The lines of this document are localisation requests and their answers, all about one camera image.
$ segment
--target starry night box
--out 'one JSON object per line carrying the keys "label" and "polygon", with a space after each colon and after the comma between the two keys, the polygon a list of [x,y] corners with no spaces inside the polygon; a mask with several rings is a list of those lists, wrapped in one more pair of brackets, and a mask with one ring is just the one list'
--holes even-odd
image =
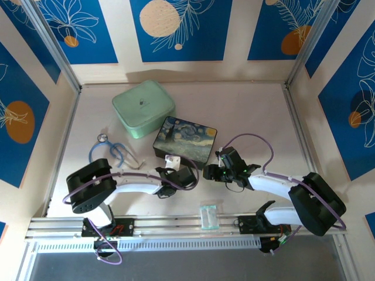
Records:
{"label": "starry night box", "polygon": [[[168,154],[182,155],[193,160],[202,170],[210,157],[216,134],[216,129],[168,116],[153,147],[157,157],[164,159]],[[183,158],[181,164],[191,167]]]}

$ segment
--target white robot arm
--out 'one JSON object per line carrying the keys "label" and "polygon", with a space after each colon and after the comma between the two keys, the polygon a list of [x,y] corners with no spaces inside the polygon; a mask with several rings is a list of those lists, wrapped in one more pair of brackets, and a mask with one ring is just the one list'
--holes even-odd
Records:
{"label": "white robot arm", "polygon": [[[195,188],[199,174],[195,176],[189,167],[179,170],[179,165],[179,156],[166,156],[165,168],[111,173],[108,161],[98,159],[67,178],[69,194],[63,202],[70,204],[75,214],[84,214],[96,227],[106,227],[114,222],[109,204],[118,193],[141,192],[168,198],[177,190]],[[114,176],[120,177],[118,183]]]}
{"label": "white robot arm", "polygon": [[249,190],[261,190],[276,194],[292,203],[291,207],[278,207],[266,210],[274,201],[270,201],[257,212],[254,229],[267,229],[275,225],[294,224],[304,226],[311,233],[323,236],[327,230],[346,212],[346,207],[324,179],[309,173],[304,177],[288,177],[267,173],[252,176],[259,165],[246,165],[233,147],[226,147],[217,153],[224,163],[208,165],[203,169],[203,177],[223,183],[235,182]]}

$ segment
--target floral line drawing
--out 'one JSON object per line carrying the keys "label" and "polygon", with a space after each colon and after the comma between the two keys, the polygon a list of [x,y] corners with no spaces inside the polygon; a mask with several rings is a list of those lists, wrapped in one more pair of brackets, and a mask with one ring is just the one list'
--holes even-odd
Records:
{"label": "floral line drawing", "polygon": [[212,7],[215,0],[152,0],[142,9],[139,19],[144,31],[154,38],[153,53],[161,48],[181,50],[186,41],[199,30],[198,16]]}
{"label": "floral line drawing", "polygon": [[349,115],[349,124],[353,128],[364,125],[364,147],[371,148],[375,145],[375,31],[363,49],[357,76],[361,101]]}
{"label": "floral line drawing", "polygon": [[37,4],[58,41],[69,47],[77,47],[79,39],[96,43],[90,28],[99,23],[99,18],[82,12],[81,0],[40,0]]}
{"label": "floral line drawing", "polygon": [[[339,13],[349,13],[356,2],[357,0],[341,0],[331,20],[337,23]],[[305,9],[302,9],[299,0],[265,0],[265,3],[277,7],[281,19],[292,30],[282,42],[282,52],[289,55],[298,54],[325,0],[310,0]]]}
{"label": "floral line drawing", "polygon": [[339,14],[340,13],[350,13],[352,9],[354,8],[357,0],[341,0],[338,4],[335,12],[331,16],[331,20],[333,20],[335,23],[338,22]]}
{"label": "floral line drawing", "polygon": [[[8,66],[6,64],[0,64],[0,81],[3,80],[5,77],[6,71]],[[17,114],[10,109],[8,109],[0,100],[0,128],[2,128],[6,123],[9,125],[12,124],[12,121],[17,121],[23,124],[27,124],[27,120],[25,120],[28,114]]]}
{"label": "floral line drawing", "polygon": [[1,0],[4,5],[12,12],[13,16],[20,23],[23,23],[28,28],[35,30],[35,27],[31,23],[29,17],[22,8],[21,0]]}

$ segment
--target green storage case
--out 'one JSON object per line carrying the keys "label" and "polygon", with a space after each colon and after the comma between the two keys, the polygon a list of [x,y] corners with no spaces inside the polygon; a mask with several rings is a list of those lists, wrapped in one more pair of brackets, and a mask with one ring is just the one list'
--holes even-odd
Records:
{"label": "green storage case", "polygon": [[175,102],[153,80],[117,95],[112,104],[122,124],[135,139],[159,129],[167,116],[175,116]]}

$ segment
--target black mount bracket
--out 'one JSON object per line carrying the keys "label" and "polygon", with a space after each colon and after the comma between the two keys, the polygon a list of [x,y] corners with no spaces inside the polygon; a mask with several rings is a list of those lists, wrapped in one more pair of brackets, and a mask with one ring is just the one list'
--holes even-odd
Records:
{"label": "black mount bracket", "polygon": [[[112,224],[102,227],[100,232],[106,237],[132,237],[134,232],[133,218],[116,218]],[[99,237],[88,219],[83,220],[82,237]]]}
{"label": "black mount bracket", "polygon": [[[190,184],[194,184],[197,181],[193,170],[190,167],[185,167],[179,171],[171,168],[161,168],[158,167],[155,169],[162,179],[167,179],[178,186],[187,187]],[[168,183],[162,183],[162,188],[156,193],[156,195],[160,199],[169,198],[170,196],[174,195],[177,189],[171,186]]]}
{"label": "black mount bracket", "polygon": [[[110,242],[110,244],[111,244],[114,248],[117,249],[117,247],[118,247],[118,241],[113,240],[113,241],[109,241],[109,242]],[[102,258],[106,258],[106,257],[108,257],[108,256],[113,255],[113,252],[101,252],[101,250],[108,250],[108,249],[112,249],[112,247],[110,247],[110,246],[108,245],[108,243],[105,242],[104,240],[100,240],[100,239],[98,239],[98,240],[94,241],[94,250],[98,250],[98,255],[99,255],[100,257],[102,257]]]}
{"label": "black mount bracket", "polygon": [[275,201],[268,201],[255,215],[241,215],[238,217],[238,227],[240,234],[280,234],[290,229],[290,225],[272,225],[264,215],[266,209]]}

